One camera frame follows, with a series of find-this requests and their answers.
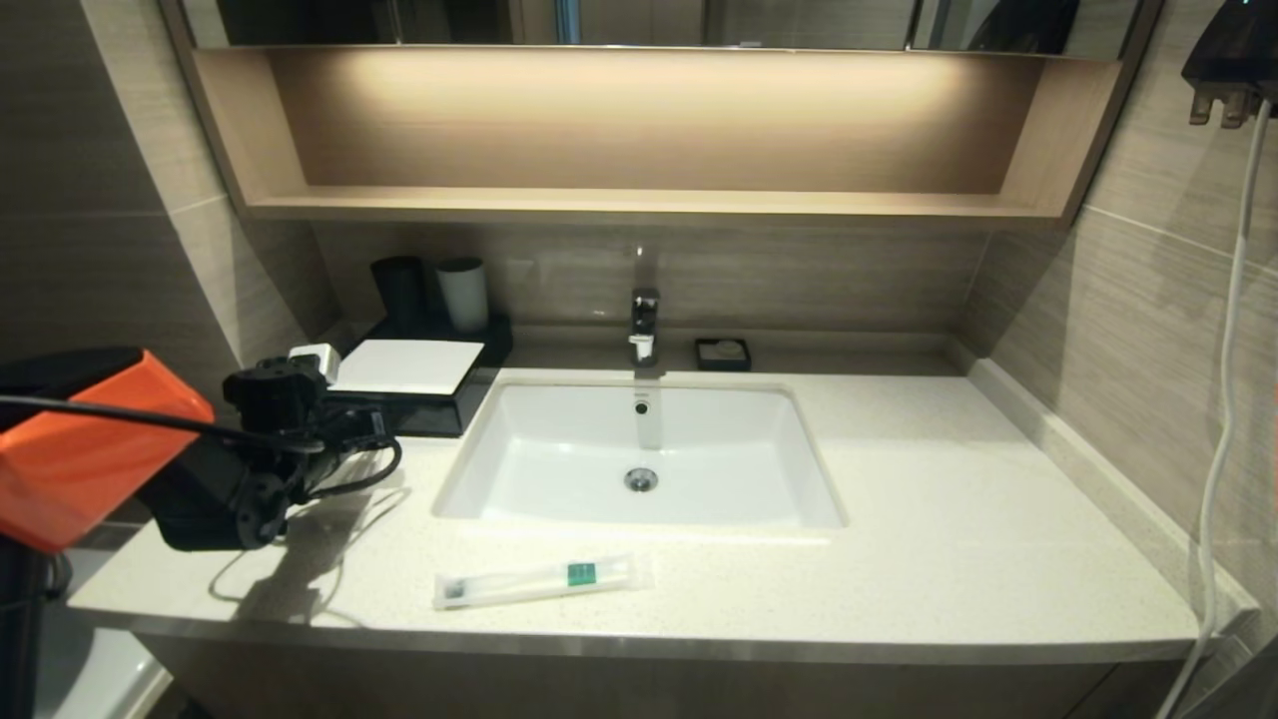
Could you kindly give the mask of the wooden wall shelf niche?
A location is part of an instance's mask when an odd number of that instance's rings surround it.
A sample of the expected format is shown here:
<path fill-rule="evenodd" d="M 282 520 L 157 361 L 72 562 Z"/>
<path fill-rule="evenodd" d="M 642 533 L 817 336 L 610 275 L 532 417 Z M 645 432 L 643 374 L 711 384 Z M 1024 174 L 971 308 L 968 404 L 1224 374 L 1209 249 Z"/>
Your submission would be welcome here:
<path fill-rule="evenodd" d="M 1057 227 L 1126 61 L 590 47 L 183 57 L 233 204 L 314 222 Z"/>

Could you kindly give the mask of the chrome faucet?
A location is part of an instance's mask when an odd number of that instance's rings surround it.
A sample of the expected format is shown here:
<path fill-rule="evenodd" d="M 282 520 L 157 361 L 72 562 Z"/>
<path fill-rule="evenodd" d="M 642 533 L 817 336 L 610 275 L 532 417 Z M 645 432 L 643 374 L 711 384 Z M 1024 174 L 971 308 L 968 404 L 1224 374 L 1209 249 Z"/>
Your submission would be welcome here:
<path fill-rule="evenodd" d="M 631 292 L 627 344 L 636 368 L 657 363 L 657 321 L 659 292 L 656 289 L 635 289 Z"/>

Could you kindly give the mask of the white bathtub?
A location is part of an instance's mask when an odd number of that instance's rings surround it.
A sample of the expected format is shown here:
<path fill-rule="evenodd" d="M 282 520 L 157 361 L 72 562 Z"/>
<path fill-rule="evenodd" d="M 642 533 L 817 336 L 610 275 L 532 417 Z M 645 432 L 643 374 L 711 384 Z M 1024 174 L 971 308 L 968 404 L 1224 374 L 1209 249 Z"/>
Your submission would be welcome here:
<path fill-rule="evenodd" d="M 45 607 L 35 719 L 141 719 L 170 683 L 133 633 L 97 628 L 66 596 Z"/>

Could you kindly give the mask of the packaged toothbrush green label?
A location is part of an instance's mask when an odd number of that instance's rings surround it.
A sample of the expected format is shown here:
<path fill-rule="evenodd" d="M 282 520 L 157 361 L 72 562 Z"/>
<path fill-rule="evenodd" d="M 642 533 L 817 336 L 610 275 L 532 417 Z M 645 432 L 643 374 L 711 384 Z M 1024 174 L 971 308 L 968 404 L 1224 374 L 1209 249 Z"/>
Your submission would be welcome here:
<path fill-rule="evenodd" d="M 438 573 L 432 607 L 435 610 L 502 607 L 589 593 L 651 590 L 654 586 L 656 573 L 649 561 L 626 552 L 466 576 Z"/>

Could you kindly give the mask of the black box drawer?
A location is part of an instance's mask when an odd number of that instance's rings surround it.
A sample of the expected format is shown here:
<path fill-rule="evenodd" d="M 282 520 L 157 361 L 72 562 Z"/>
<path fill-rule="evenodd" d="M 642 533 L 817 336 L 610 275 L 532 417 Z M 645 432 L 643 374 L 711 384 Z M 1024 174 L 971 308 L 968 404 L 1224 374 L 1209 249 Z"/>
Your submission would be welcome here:
<path fill-rule="evenodd" d="M 397 395 L 383 404 L 395 435 L 458 438 L 464 435 L 474 407 L 452 397 Z"/>

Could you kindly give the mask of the white sink basin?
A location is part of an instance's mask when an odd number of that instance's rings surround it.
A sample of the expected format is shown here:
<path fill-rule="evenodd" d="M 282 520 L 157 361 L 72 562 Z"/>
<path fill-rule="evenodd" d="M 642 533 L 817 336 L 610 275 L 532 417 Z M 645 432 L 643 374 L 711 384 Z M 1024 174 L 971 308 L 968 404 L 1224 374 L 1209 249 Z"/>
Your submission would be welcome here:
<path fill-rule="evenodd" d="M 627 470 L 659 476 L 649 492 Z M 475 420 L 435 513 L 636 526 L 843 527 L 780 388 L 507 383 Z"/>

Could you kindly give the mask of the black wall hair dryer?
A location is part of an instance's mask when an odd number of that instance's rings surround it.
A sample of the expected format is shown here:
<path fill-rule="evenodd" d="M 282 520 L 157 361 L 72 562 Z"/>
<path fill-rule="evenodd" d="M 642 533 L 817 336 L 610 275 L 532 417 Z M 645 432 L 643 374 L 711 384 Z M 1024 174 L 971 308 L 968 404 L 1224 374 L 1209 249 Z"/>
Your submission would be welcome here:
<path fill-rule="evenodd" d="M 1191 126 L 1205 126 L 1215 102 L 1224 129 L 1278 119 L 1278 0 L 1224 0 L 1181 77 L 1194 91 Z"/>

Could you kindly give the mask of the black cup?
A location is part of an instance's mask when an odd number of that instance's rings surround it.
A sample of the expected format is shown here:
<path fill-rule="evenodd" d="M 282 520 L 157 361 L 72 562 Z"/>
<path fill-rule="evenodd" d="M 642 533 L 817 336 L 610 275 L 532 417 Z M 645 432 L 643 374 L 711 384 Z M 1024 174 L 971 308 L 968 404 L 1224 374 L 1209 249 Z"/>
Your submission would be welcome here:
<path fill-rule="evenodd" d="M 418 333 L 429 324 L 424 263 L 410 255 L 383 258 L 371 264 L 386 319 L 399 333 Z"/>

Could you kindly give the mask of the black soap dish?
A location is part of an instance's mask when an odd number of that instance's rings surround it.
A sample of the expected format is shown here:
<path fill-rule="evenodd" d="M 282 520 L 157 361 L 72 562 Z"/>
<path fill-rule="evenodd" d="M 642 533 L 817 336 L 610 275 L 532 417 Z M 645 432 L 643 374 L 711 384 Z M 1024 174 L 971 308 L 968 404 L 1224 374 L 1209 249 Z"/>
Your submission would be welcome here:
<path fill-rule="evenodd" d="M 750 350 L 748 347 L 748 342 L 745 342 L 744 340 L 734 340 L 734 341 L 741 344 L 745 347 L 745 350 L 748 350 L 748 358 L 744 359 L 744 360 L 740 360 L 740 361 L 712 361 L 712 360 L 703 359 L 702 355 L 700 355 L 700 346 L 703 344 L 705 344 L 705 342 L 711 342 L 712 344 L 714 341 L 720 341 L 720 340 L 697 340 L 694 342 L 697 368 L 698 368 L 699 372 L 750 372 L 753 361 L 751 361 Z"/>

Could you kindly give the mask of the grey white cup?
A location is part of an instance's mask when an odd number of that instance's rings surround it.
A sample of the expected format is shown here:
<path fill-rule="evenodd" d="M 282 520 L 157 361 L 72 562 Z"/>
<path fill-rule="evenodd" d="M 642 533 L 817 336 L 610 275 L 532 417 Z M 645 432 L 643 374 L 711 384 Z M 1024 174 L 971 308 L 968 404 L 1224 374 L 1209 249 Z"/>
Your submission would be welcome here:
<path fill-rule="evenodd" d="M 481 258 L 456 258 L 435 266 L 435 277 L 443 296 L 452 328 L 475 335 L 489 324 L 484 264 Z"/>

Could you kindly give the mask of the black box white lid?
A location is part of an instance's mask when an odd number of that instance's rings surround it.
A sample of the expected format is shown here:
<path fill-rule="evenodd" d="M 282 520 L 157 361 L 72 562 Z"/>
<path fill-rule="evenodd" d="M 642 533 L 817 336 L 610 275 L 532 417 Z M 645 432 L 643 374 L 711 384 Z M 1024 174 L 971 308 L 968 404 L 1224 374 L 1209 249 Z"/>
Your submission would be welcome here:
<path fill-rule="evenodd" d="M 475 415 L 495 377 L 492 369 L 475 364 L 481 351 L 481 345 L 472 344 L 369 340 L 339 363 L 337 382 L 325 400 L 383 410 L 397 395 L 452 397 L 473 406 Z"/>

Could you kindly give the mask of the mirror cabinet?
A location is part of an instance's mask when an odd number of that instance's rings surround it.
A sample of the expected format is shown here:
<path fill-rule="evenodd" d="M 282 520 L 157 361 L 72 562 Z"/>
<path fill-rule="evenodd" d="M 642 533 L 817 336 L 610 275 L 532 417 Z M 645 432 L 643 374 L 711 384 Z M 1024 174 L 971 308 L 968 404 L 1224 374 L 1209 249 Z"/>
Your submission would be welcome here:
<path fill-rule="evenodd" d="M 942 51 L 1113 60 L 1145 0 L 173 0 L 193 45 Z"/>

